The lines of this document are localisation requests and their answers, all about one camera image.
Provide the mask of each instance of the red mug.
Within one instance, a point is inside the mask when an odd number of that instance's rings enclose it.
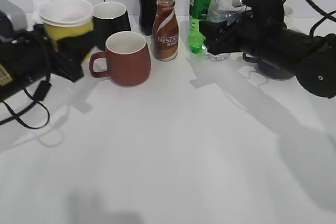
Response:
[[[95,60],[106,58],[107,70],[95,72]],[[121,86],[144,83],[151,72],[151,58],[146,39],[132,31],[121,31],[106,40],[106,51],[91,56],[90,73],[94,78],[110,77]]]

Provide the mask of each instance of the brown bottle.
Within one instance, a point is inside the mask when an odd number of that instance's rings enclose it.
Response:
[[[179,25],[174,7],[175,0],[157,0],[153,40],[154,57],[158,60],[173,60],[178,53]]]

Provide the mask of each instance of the mug handle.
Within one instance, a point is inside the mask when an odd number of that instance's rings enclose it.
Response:
[[[94,64],[95,60],[98,60],[100,58],[106,58],[106,57],[107,57],[106,52],[98,52],[98,53],[91,56],[89,68],[90,68],[90,73],[91,73],[92,77],[94,77],[94,78],[104,78],[104,77],[109,76],[108,70],[103,71],[103,72],[95,72],[93,70],[93,64]]]

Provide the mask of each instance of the clear plastic bottle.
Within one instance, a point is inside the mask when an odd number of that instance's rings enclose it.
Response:
[[[202,53],[204,36],[199,31],[199,22],[207,20],[208,8],[211,0],[190,0],[190,33],[188,45],[194,54]]]
[[[244,11],[243,7],[234,8],[232,0],[212,0],[208,10],[208,21],[219,23],[228,21],[228,25],[239,19]],[[207,48],[203,46],[204,55],[212,61],[223,61],[230,54],[212,55],[207,52]]]

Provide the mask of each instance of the yellow sticker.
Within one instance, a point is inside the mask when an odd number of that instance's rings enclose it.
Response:
[[[0,86],[5,86],[13,81],[7,70],[0,64]]]

